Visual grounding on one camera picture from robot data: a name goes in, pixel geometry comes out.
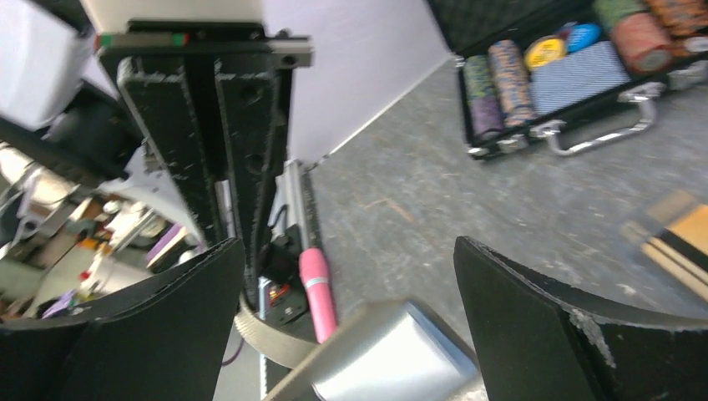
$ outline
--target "pink cylinder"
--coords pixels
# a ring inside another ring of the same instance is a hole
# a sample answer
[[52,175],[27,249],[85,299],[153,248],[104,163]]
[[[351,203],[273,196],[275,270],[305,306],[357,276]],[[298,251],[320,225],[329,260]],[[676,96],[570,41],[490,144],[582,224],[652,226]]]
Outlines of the pink cylinder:
[[323,343],[336,331],[336,312],[330,272],[322,251],[310,248],[300,254],[300,279],[307,291],[317,342]]

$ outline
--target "metal case handle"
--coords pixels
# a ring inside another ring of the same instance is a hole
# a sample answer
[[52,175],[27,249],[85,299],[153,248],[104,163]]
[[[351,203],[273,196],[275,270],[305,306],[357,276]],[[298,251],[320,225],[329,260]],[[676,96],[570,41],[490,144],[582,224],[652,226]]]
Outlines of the metal case handle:
[[531,129],[531,136],[534,138],[544,138],[549,143],[551,151],[560,156],[574,156],[579,153],[599,148],[617,140],[628,138],[645,131],[656,121],[656,106],[653,98],[659,97],[665,85],[659,82],[649,82],[634,89],[619,94],[617,101],[621,103],[636,104],[640,110],[640,120],[637,124],[619,129],[608,134],[603,134],[593,140],[573,145],[568,149],[563,149],[559,142],[560,129],[565,125],[561,119],[552,119],[547,123],[535,126]]

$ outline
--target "yellow poker chip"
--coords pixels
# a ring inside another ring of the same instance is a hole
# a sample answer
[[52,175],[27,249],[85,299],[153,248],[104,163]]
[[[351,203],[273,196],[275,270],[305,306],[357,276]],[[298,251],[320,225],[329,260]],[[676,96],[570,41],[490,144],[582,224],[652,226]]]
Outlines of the yellow poker chip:
[[524,61],[528,69],[537,69],[564,57],[566,52],[567,48],[563,39],[557,36],[546,36],[528,47]]

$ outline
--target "concrete floor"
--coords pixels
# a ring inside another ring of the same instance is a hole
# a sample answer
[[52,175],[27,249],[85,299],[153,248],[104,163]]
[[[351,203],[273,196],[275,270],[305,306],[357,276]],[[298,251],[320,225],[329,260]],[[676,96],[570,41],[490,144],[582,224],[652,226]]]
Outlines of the concrete floor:
[[[364,302],[414,296],[472,344],[453,270],[457,236],[585,291],[660,312],[708,305],[632,259],[620,225],[659,196],[708,199],[706,86],[658,104],[651,130],[559,158],[545,144],[492,163],[469,159],[453,62],[440,68],[311,172],[340,318]],[[564,140],[630,126],[636,112]],[[473,389],[460,399],[477,400]]]

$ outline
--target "white panel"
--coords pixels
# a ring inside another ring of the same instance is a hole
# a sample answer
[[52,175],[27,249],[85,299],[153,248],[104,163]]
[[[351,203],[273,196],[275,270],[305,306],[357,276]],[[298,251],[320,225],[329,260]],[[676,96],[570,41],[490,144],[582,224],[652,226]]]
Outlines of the white panel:
[[130,19],[183,21],[263,20],[260,0],[81,0],[98,33],[120,33]]
[[25,0],[0,1],[0,117],[36,130],[73,99],[90,43]]
[[424,0],[264,0],[269,31],[311,35],[296,71],[290,156],[318,161],[428,76],[448,51]]

